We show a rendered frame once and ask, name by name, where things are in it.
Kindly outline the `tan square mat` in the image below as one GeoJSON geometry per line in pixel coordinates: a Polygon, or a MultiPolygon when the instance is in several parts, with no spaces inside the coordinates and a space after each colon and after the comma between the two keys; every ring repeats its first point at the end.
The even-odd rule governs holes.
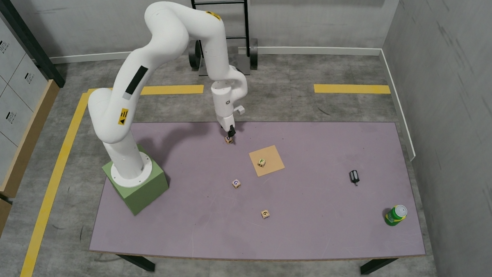
{"type": "Polygon", "coordinates": [[[251,152],[249,156],[258,177],[285,168],[275,145],[251,152]],[[258,165],[260,158],[266,160],[264,167],[258,165]]]}

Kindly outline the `green drink can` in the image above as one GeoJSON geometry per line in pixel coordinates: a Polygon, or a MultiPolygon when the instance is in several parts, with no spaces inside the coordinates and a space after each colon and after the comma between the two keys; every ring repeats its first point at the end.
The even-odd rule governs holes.
{"type": "Polygon", "coordinates": [[[387,213],[387,215],[385,216],[385,221],[386,221],[387,225],[389,225],[389,226],[395,226],[399,222],[401,222],[402,220],[404,220],[404,218],[406,216],[407,216],[406,207],[404,207],[403,205],[399,204],[399,205],[394,206],[392,208],[392,210],[390,210],[387,213]]]}

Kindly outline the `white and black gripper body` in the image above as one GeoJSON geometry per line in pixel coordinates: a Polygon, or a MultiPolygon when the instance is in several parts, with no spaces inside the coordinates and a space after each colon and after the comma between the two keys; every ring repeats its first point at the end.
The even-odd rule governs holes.
{"type": "Polygon", "coordinates": [[[221,117],[216,114],[217,120],[226,132],[229,132],[230,126],[233,125],[235,128],[235,122],[233,118],[233,113],[228,117],[221,117]]]}

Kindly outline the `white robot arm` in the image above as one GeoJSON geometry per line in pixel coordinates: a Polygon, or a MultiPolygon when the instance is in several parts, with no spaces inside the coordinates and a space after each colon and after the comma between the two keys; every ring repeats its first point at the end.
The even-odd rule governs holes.
{"type": "Polygon", "coordinates": [[[152,173],[152,161],[138,150],[130,128],[145,84],[158,67],[183,54],[189,36],[201,40],[207,74],[215,81],[211,91],[217,115],[228,117],[236,110],[245,113],[238,100],[248,92],[244,74],[229,65],[226,30],[216,13],[161,1],[148,6],[144,19],[152,33],[150,43],[130,53],[113,90],[97,89],[88,100],[96,135],[113,161],[112,178],[122,187],[139,186],[152,173]]]}

